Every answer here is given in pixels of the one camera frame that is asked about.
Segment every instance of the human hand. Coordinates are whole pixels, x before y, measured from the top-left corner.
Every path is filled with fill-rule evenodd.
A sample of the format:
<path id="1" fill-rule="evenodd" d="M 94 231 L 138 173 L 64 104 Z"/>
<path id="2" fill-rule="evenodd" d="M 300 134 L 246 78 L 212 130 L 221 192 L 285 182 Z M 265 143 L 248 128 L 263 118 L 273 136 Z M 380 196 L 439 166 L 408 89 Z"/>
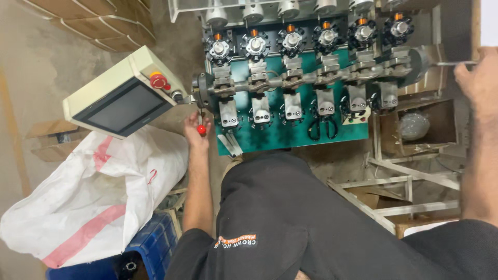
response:
<path id="1" fill-rule="evenodd" d="M 209 148 L 209 141 L 207 137 L 202 137 L 197 131 L 197 126 L 199 125 L 198 121 L 199 112 L 195 111 L 190 116 L 186 117 L 183 121 L 183 135 L 187 139 L 187 142 L 190 146 L 190 149 L 207 151 Z M 204 126 L 206 127 L 206 135 L 209 134 L 211 130 L 211 121 L 209 118 L 203 119 Z"/>
<path id="2" fill-rule="evenodd" d="M 498 51 L 483 48 L 482 61 L 472 72 L 464 64 L 455 68 L 455 77 L 464 94 L 470 99 L 479 122 L 498 118 Z"/>

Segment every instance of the green metal plate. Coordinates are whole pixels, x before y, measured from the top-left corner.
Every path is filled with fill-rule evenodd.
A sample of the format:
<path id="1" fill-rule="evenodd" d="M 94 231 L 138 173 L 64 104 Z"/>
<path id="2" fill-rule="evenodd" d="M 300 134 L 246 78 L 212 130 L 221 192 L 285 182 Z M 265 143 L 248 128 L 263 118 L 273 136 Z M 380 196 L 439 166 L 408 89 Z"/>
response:
<path id="1" fill-rule="evenodd" d="M 338 50 L 334 54 L 339 55 L 339 64 L 341 68 L 345 68 L 349 65 L 348 51 Z M 315 54 L 305 53 L 301 54 L 299 57 L 303 58 L 302 68 L 304 73 L 311 73 L 316 70 Z M 265 62 L 267 64 L 267 71 L 273 70 L 279 74 L 282 73 L 282 63 L 280 57 L 266 58 Z M 232 79 L 235 82 L 246 81 L 249 77 L 249 68 L 247 61 L 236 61 L 232 62 Z M 312 86 L 305 84 L 297 89 L 297 92 L 301 94 L 301 106 L 305 111 L 303 116 L 304 121 L 302 123 L 296 122 L 296 126 L 292 127 L 290 123 L 284 125 L 282 123 L 283 119 L 279 119 L 278 115 L 280 113 L 280 107 L 284 103 L 282 89 L 277 88 L 272 92 L 266 92 L 268 96 L 268 102 L 270 105 L 270 111 L 273 113 L 274 118 L 272 119 L 273 124 L 271 127 L 265 125 L 264 130 L 253 129 L 251 123 L 248 122 L 248 117 L 252 117 L 252 113 L 249 114 L 251 109 L 251 94 L 248 92 L 237 92 L 234 96 L 237 110 L 239 111 L 239 117 L 243 117 L 241 121 L 242 128 L 237 131 L 234 129 L 234 136 L 239 143 L 242 151 L 252 152 L 252 151 L 262 151 L 270 149 L 279 148 L 289 148 L 297 146 L 315 145 L 339 141 L 351 141 L 367 139 L 369 137 L 368 124 L 355 124 L 355 125 L 342 125 L 341 115 L 339 110 L 339 101 L 341 98 L 341 92 L 343 90 L 343 83 L 336 82 L 333 86 L 334 88 L 334 98 L 336 104 L 336 113 L 334 114 L 334 119 L 338 125 L 338 134 L 335 139 L 328 139 L 325 132 L 325 124 L 320 125 L 321 138 L 319 141 L 313 141 L 308 137 L 308 127 L 315 120 L 310 114 L 310 107 L 312 107 L 311 102 L 316 99 L 316 95 L 312 90 Z M 215 120 L 216 134 L 223 134 L 222 126 L 220 120 Z M 223 145 L 223 143 L 217 138 L 218 141 L 218 152 L 219 155 L 230 154 Z"/>

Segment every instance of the blue plastic crate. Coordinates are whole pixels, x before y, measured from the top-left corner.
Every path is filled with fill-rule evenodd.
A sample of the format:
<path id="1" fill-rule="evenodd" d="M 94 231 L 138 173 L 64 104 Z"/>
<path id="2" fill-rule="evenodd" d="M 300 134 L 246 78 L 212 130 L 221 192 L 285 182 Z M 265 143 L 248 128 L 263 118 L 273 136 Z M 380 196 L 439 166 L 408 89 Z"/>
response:
<path id="1" fill-rule="evenodd" d="M 169 214 L 155 212 L 151 220 L 133 237 L 122 255 L 89 264 L 47 269 L 45 276 L 48 280 L 117 280 L 123 261 L 141 257 L 149 279 L 163 280 L 177 241 Z"/>

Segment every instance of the emergency stop button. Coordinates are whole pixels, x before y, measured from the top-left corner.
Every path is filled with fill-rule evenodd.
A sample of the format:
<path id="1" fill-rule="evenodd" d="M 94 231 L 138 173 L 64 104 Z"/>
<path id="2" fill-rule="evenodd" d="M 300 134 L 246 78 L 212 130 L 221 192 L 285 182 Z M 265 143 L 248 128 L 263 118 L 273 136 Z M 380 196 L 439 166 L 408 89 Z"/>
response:
<path id="1" fill-rule="evenodd" d="M 168 84 L 168 80 L 161 72 L 153 72 L 150 75 L 150 86 L 155 89 L 171 89 L 171 86 Z"/>

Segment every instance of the metal shaft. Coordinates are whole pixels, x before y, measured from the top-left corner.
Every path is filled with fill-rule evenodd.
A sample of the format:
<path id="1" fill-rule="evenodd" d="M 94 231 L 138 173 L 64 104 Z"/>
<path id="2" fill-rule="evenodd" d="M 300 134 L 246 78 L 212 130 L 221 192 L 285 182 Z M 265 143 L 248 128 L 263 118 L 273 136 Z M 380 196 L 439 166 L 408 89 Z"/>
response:
<path id="1" fill-rule="evenodd" d="M 456 61 L 456 62 L 437 62 L 435 66 L 457 66 L 458 64 L 463 63 L 465 65 L 477 65 L 478 61 Z"/>

